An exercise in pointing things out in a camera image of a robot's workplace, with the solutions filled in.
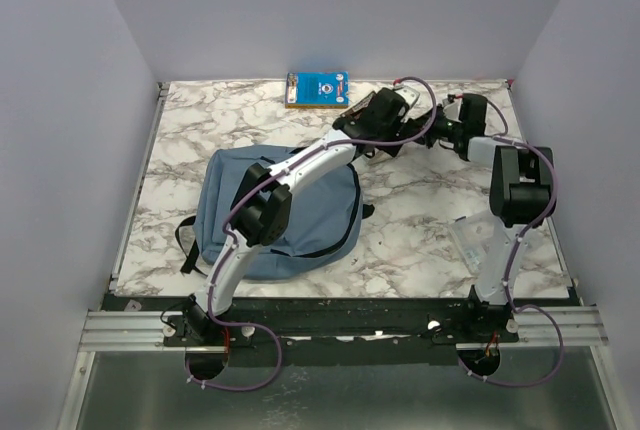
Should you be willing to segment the blue box book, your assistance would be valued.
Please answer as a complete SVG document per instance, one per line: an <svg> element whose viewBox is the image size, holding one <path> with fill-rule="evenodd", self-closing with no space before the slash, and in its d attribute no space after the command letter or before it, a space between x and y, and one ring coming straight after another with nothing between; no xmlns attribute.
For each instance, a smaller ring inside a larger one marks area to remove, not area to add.
<svg viewBox="0 0 640 430"><path fill-rule="evenodd" d="M347 108L347 72L290 72L286 78L286 108Z"/></svg>

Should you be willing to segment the blue fabric backpack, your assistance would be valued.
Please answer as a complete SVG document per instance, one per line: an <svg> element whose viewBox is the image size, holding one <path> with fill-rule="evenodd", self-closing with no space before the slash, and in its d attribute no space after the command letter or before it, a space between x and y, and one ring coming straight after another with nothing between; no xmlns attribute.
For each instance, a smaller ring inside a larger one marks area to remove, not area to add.
<svg viewBox="0 0 640 430"><path fill-rule="evenodd" d="M183 274L206 273L197 267L203 260L212 265L221 253L226 236L222 222L232 208L232 201L244 173L250 165L281 163L300 153L300 147L253 145L216 151L209 160L200 192L197 212L183 220L181 230L193 230L195 241L184 251ZM289 280L303 273L334 263L357 243L361 223L375 207L363 202L359 176L354 166L342 166L302 190L294 198L289 225L271 246L260 251L245 278L254 281Z"/></svg>

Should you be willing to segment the teal cover paperback book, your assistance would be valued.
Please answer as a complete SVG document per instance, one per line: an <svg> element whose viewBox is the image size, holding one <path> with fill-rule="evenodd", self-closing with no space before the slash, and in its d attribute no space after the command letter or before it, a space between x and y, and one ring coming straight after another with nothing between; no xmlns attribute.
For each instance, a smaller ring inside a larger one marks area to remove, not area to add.
<svg viewBox="0 0 640 430"><path fill-rule="evenodd" d="M403 108L400 97L389 89L370 92L337 118L333 128L350 139L387 142L397 133Z"/></svg>

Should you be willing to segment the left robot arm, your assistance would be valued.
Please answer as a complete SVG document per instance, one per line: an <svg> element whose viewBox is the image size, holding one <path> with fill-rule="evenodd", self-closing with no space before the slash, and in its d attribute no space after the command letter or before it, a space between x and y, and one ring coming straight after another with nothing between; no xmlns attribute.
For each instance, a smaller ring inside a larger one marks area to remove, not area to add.
<svg viewBox="0 0 640 430"><path fill-rule="evenodd" d="M197 211L183 221L195 240L182 273L203 260L203 286L184 307L188 334L201 345L227 335L221 317L244 279L288 280L348 255L369 212L354 161L397 149L418 93L373 92L306 147L253 145L211 157Z"/></svg>

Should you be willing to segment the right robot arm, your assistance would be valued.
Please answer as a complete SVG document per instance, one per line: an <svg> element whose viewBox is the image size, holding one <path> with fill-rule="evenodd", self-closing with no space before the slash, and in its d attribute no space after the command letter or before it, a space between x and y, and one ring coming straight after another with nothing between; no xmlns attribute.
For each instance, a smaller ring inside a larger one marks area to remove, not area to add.
<svg viewBox="0 0 640 430"><path fill-rule="evenodd" d="M510 139L505 131L488 135L486 114L495 107L479 94L449 94L429 113L434 123L425 137L428 147L444 141L462 160L491 170L493 233L469 293L470 311L459 320L462 334L474 342L493 334L496 321L506 322L516 310L513 291L529 232L553 213L557 201L552 151Z"/></svg>

